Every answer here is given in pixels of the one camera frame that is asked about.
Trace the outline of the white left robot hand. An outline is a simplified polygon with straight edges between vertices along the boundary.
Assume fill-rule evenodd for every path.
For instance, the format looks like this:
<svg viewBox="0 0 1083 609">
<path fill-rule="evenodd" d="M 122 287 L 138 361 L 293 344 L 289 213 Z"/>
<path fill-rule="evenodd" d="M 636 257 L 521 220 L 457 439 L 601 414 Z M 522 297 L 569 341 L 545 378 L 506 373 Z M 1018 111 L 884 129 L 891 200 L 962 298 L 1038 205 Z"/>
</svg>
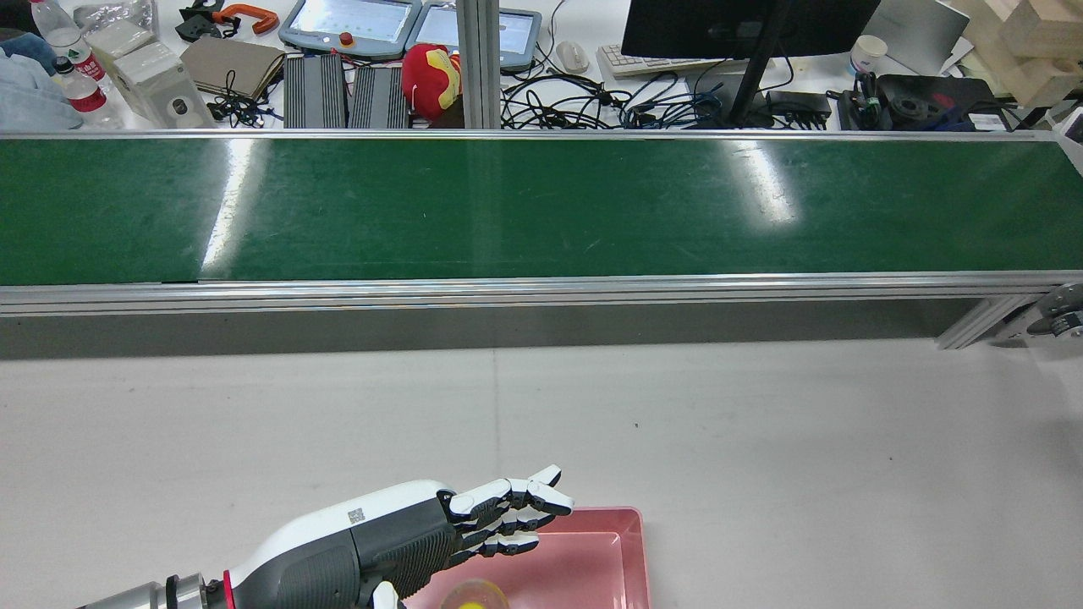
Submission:
<svg viewBox="0 0 1083 609">
<path fill-rule="evenodd" d="M 472 557 L 534 550 L 571 515 L 561 469 L 456 492 L 434 480 L 390 485 L 275 529 L 210 594 L 221 608 L 399 608 L 438 572 Z"/>
</svg>

